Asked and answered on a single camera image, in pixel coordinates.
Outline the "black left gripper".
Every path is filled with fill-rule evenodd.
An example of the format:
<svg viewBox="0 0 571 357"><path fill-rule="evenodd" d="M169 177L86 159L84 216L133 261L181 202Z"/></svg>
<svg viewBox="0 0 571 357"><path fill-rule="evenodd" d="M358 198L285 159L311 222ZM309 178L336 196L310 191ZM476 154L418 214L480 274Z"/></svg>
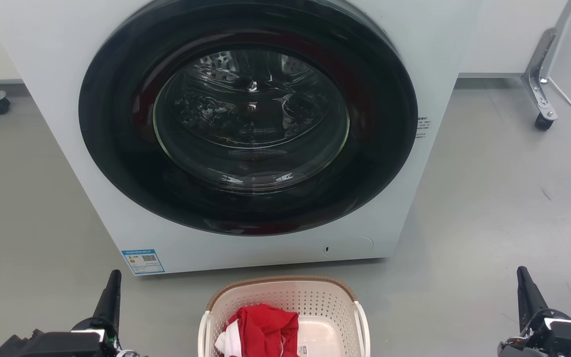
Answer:
<svg viewBox="0 0 571 357"><path fill-rule="evenodd" d="M136 357L120 346L121 271L113 270L95 308L68 332L34 330L29 338L12 335L0 346L0 357Z"/></svg>

